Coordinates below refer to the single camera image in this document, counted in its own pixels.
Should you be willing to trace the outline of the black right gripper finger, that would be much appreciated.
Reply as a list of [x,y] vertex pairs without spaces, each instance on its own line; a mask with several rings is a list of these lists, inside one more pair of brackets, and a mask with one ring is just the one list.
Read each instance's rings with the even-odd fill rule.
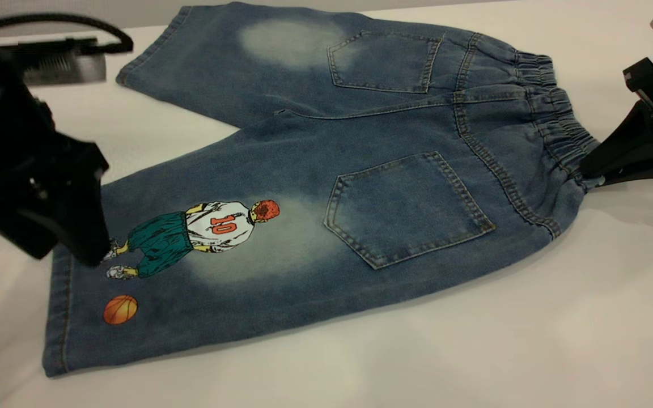
[[643,179],[653,179],[653,168],[619,168],[609,171],[590,185],[591,188],[602,188],[612,184],[620,184]]
[[653,172],[653,108],[638,101],[580,163],[582,172]]

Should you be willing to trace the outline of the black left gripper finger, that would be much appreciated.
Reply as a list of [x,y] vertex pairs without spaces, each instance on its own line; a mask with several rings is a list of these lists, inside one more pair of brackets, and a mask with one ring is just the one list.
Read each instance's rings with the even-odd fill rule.
[[109,163],[95,143],[60,137],[45,165],[42,223],[79,262],[94,267],[111,247],[101,204]]
[[33,258],[42,259],[61,240],[57,193],[0,192],[0,235]]

